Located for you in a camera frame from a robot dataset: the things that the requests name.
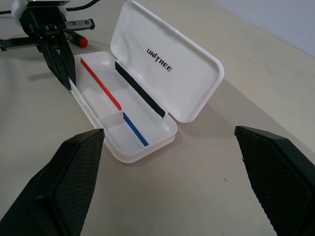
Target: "red cap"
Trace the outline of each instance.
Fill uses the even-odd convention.
[[[81,48],[87,47],[88,44],[89,42],[85,37],[80,38],[79,45]]]

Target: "blue strip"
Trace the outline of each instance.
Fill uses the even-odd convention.
[[[131,120],[128,118],[128,116],[125,113],[124,113],[124,120],[127,122],[127,124],[130,126],[130,128],[133,130],[135,135],[137,135],[137,137],[140,139],[140,141],[143,143],[143,145],[148,146],[149,145],[148,142],[143,138],[143,136],[141,135],[139,130],[137,130],[137,128],[133,125],[133,123],[131,122]]]

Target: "white wall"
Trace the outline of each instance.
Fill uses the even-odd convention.
[[[315,56],[315,0],[212,0]]]

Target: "red strip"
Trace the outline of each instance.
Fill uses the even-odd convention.
[[[82,65],[86,68],[86,70],[89,72],[90,75],[95,79],[95,81],[98,83],[98,85],[102,88],[102,90],[106,93],[106,95],[109,97],[109,99],[114,103],[114,105],[117,107],[119,111],[122,110],[121,105],[118,103],[118,101],[114,98],[114,96],[110,93],[110,91],[105,87],[105,85],[99,80],[96,74],[89,68],[89,66],[83,61],[81,58]]]

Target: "white plastic case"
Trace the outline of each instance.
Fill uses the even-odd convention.
[[[104,128],[105,144],[124,163],[171,143],[177,125],[169,114],[179,122],[193,121],[224,76],[214,56],[135,1],[123,6],[111,50],[117,59],[106,52],[75,56],[72,94],[93,126]],[[118,73],[115,62],[166,112],[163,118]]]

